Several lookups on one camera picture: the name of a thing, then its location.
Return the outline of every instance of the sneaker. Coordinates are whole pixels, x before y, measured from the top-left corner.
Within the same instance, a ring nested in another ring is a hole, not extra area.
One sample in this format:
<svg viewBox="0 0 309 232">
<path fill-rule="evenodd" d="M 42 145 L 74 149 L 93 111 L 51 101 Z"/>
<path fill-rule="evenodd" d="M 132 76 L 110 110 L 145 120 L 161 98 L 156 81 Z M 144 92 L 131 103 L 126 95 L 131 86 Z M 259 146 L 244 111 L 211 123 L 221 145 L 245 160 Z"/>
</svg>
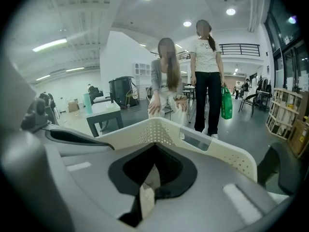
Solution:
<svg viewBox="0 0 309 232">
<path fill-rule="evenodd" d="M 218 134 L 212 134 L 211 137 L 213 137 L 215 139 L 219 139 Z"/>
</svg>

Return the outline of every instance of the woman's right hand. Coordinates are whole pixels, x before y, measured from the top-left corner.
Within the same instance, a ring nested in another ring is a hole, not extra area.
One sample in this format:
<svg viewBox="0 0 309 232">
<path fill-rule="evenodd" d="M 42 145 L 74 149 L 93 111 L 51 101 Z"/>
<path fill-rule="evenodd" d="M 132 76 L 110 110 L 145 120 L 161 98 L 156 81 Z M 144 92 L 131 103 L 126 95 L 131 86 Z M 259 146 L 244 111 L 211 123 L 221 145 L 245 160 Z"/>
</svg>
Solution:
<svg viewBox="0 0 309 232">
<path fill-rule="evenodd" d="M 195 84 L 197 84 L 197 78 L 195 77 L 195 75 L 191 76 L 191 85 L 195 86 Z"/>
<path fill-rule="evenodd" d="M 161 110 L 161 102 L 160 99 L 154 99 L 148 106 L 149 114 L 155 114 L 155 112 L 160 112 Z"/>
</svg>

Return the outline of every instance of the white plastic basket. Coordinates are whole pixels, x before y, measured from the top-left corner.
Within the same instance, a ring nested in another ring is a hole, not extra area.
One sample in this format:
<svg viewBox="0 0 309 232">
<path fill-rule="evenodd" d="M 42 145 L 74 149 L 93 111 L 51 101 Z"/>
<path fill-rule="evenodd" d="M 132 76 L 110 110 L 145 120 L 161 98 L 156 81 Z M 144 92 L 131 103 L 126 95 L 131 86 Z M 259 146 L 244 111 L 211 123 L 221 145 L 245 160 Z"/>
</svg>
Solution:
<svg viewBox="0 0 309 232">
<path fill-rule="evenodd" d="M 200 150 L 199 148 L 180 139 L 180 133 L 184 133 L 185 136 L 189 136 L 200 141 L 201 143 L 209 145 L 208 150 Z M 165 145 L 175 145 L 188 150 L 193 150 L 200 154 L 219 158 L 236 168 L 250 179 L 255 182 L 257 181 L 256 163 L 247 151 L 224 143 L 218 139 L 213 139 L 207 135 L 176 124 L 165 118 L 150 118 L 137 124 L 105 134 L 96 139 L 101 142 L 111 144 L 115 150 L 143 143 L 158 142 Z"/>
</svg>

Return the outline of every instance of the black pants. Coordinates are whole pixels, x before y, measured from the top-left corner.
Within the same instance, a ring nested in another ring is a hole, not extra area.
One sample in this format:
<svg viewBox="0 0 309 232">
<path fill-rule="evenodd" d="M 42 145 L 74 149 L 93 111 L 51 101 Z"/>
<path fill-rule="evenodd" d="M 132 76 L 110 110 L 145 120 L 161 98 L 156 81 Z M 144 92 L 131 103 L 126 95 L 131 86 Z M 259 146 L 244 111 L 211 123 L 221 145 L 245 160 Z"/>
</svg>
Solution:
<svg viewBox="0 0 309 232">
<path fill-rule="evenodd" d="M 218 122 L 221 109 L 221 77 L 219 72 L 195 72 L 196 83 L 196 100 L 197 114 L 194 128 L 202 132 L 205 128 L 205 99 L 208 88 L 209 96 L 209 117 L 208 117 L 208 134 L 218 133 Z"/>
</svg>

